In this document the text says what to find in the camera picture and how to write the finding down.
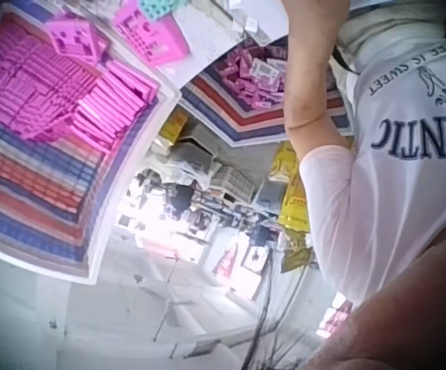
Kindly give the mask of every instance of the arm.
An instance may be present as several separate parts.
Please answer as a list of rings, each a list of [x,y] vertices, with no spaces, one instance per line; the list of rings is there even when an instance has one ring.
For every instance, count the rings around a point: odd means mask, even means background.
[[[446,368],[446,242],[361,305],[304,370]]]
[[[301,161],[320,146],[346,146],[327,115],[326,73],[350,0],[282,1],[290,21],[284,124]]]

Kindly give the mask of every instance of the teal plastic item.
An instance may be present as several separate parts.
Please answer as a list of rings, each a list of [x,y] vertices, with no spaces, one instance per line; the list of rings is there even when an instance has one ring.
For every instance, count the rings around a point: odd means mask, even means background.
[[[139,8],[146,18],[156,21],[186,5],[186,0],[139,0]]]

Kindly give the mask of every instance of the yellow package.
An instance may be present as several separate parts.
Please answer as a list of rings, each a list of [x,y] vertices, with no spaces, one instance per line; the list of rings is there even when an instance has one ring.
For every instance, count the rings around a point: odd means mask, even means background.
[[[288,229],[310,233],[305,189],[301,182],[300,173],[297,171],[287,186],[277,222]]]
[[[279,144],[276,155],[274,156],[272,168],[269,173],[269,180],[289,183],[297,168],[298,159],[291,143],[289,141],[283,141]]]
[[[305,233],[284,229],[288,240],[288,248],[284,251],[281,261],[281,273],[307,266],[310,261],[312,249],[305,244]]]
[[[161,127],[158,137],[162,139],[161,141],[163,141],[165,145],[172,146],[178,139],[178,136],[182,132],[182,128],[185,126],[188,119],[189,117],[185,111],[177,106],[171,112],[163,127]]]

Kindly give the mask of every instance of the plastic bag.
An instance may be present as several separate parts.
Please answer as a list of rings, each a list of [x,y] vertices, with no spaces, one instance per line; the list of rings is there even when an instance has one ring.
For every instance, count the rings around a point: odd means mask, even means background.
[[[272,162],[272,168],[269,173],[269,180],[289,183],[291,177],[297,172],[297,155],[289,141],[283,141],[279,144],[276,155]]]

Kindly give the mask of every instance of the storage box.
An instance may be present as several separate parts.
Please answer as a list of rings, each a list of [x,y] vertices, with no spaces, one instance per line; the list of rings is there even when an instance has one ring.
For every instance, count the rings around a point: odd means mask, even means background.
[[[210,181],[210,189],[229,194],[243,204],[249,204],[253,195],[253,184],[231,166],[222,166]]]

